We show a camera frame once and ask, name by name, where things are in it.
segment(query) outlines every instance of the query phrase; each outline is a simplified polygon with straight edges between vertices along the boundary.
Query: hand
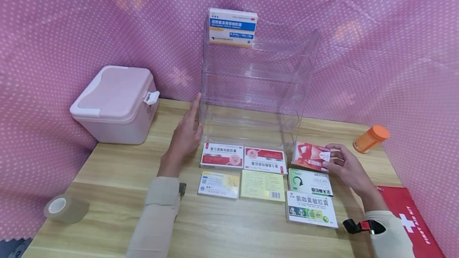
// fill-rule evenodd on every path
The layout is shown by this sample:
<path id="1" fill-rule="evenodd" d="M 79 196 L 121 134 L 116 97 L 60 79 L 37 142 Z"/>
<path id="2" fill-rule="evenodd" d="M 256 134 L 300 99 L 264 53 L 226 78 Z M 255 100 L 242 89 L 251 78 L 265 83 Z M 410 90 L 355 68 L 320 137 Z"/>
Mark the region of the hand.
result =
<path id="1" fill-rule="evenodd" d="M 338 174 L 339 177 L 352 188 L 357 195 L 362 197 L 369 191 L 377 191 L 374 183 L 363 169 L 359 159 L 347 147 L 340 144 L 328 144 L 328 149 L 338 149 L 332 151 L 330 162 L 322 162 L 322 165 L 329 171 Z"/>
<path id="2" fill-rule="evenodd" d="M 340 144 L 328 144 L 328 149 L 338 149 L 331 152 L 330 162 L 322 162 L 322 166 L 338 174 L 350 188 L 362 198 L 365 212 L 373 210 L 389 210 L 383 196 L 375 187 L 368 174 L 363 169 L 359 159 L 347 147 Z"/>
<path id="3" fill-rule="evenodd" d="M 161 158 L 157 176 L 178 177 L 184 157 L 198 147 L 203 129 L 201 124 L 194 129 L 194 120 L 198 112 L 200 97 L 201 93 L 198 93 L 190 109 L 175 128 L 169 149 Z"/>

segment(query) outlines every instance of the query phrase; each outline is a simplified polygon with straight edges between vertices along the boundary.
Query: beige sleeve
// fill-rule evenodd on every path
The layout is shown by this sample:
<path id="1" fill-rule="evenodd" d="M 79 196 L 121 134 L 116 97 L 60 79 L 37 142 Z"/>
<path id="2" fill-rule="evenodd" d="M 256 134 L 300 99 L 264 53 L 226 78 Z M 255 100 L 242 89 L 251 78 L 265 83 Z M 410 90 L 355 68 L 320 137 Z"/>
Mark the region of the beige sleeve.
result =
<path id="1" fill-rule="evenodd" d="M 402 221 L 390 211 L 368 211 L 365 220 L 372 219 L 385 228 L 381 234 L 370 235 L 377 258 L 414 258 L 413 243 Z"/>
<path id="2" fill-rule="evenodd" d="M 178 189 L 178 178 L 155 177 L 151 181 L 126 258 L 167 257 L 173 222 L 179 211 Z"/>

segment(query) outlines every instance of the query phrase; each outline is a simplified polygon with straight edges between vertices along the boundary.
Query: medicine box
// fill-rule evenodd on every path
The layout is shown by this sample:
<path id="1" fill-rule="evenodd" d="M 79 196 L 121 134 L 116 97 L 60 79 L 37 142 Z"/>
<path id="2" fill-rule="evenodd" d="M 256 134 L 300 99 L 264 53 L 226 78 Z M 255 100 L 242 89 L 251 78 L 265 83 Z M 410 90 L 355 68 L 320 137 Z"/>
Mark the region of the medicine box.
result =
<path id="1" fill-rule="evenodd" d="M 291 191 L 333 197 L 328 174 L 289 168 L 288 185 Z"/>
<path id="2" fill-rule="evenodd" d="M 287 174 L 286 156 L 281 150 L 244 148 L 244 169 Z"/>
<path id="3" fill-rule="evenodd" d="M 203 171 L 198 194 L 238 199 L 239 176 Z"/>
<path id="4" fill-rule="evenodd" d="M 284 202 L 284 177 L 281 174 L 243 170 L 241 197 Z"/>
<path id="5" fill-rule="evenodd" d="M 242 170 L 244 148 L 242 146 L 204 143 L 200 167 L 238 168 Z"/>
<path id="6" fill-rule="evenodd" d="M 338 228 L 331 197 L 293 191 L 287 191 L 286 196 L 286 219 L 288 222 Z"/>
<path id="7" fill-rule="evenodd" d="M 209 9 L 209 42 L 252 47 L 258 16 L 253 12 Z"/>
<path id="8" fill-rule="evenodd" d="M 310 143 L 296 142 L 293 148 L 291 167 L 310 168 L 311 170 L 328 173 L 328 170 L 322 167 L 323 161 L 330 161 L 330 149 Z"/>
<path id="9" fill-rule="evenodd" d="M 158 107 L 148 69 L 105 66 L 70 107 L 72 117 L 100 143 L 141 144 Z"/>

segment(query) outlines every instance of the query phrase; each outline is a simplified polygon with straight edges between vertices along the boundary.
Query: pink polka dot backdrop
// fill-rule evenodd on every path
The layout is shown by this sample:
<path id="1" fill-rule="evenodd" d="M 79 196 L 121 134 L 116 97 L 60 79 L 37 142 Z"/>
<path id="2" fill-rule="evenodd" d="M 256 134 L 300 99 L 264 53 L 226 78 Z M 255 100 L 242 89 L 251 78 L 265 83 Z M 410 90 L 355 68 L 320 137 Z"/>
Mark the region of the pink polka dot backdrop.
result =
<path id="1" fill-rule="evenodd" d="M 69 107 L 100 68 L 149 68 L 163 98 L 190 101 L 220 7 L 320 31 L 304 116 L 387 126 L 395 170 L 459 252 L 457 0 L 0 1 L 0 239 L 33 237 L 94 148 Z"/>

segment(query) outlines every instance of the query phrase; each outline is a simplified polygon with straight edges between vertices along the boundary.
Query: white latch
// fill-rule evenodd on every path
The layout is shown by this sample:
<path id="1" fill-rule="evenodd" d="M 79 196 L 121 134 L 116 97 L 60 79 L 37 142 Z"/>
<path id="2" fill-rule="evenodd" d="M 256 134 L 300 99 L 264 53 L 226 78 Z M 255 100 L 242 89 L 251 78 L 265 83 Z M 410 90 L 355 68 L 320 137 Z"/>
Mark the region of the white latch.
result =
<path id="1" fill-rule="evenodd" d="M 146 102 L 147 105 L 152 105 L 155 102 L 157 102 L 158 98 L 159 98 L 159 91 L 147 92 L 146 96 L 145 96 L 145 99 L 144 99 L 144 102 Z"/>

